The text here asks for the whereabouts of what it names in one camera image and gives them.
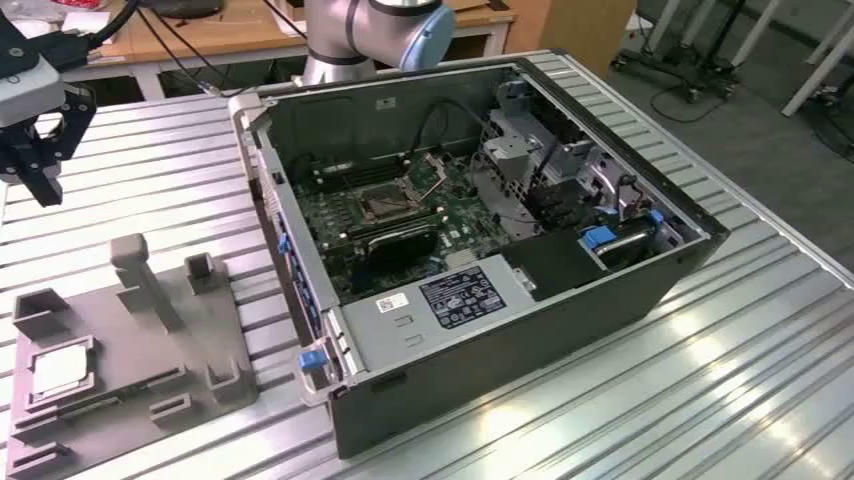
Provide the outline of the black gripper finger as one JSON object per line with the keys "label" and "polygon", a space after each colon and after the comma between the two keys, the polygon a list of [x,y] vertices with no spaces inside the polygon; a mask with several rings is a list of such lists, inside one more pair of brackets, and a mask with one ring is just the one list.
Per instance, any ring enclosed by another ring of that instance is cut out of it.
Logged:
{"label": "black gripper finger", "polygon": [[[59,163],[67,160],[81,142],[83,133],[94,116],[94,94],[86,87],[63,85],[63,101],[49,113],[58,113],[59,120],[46,136],[38,137],[41,152],[39,171],[33,179],[21,183],[42,207],[58,205],[62,201],[62,189],[55,177],[61,170]],[[30,117],[18,124],[35,124],[37,117]]]}

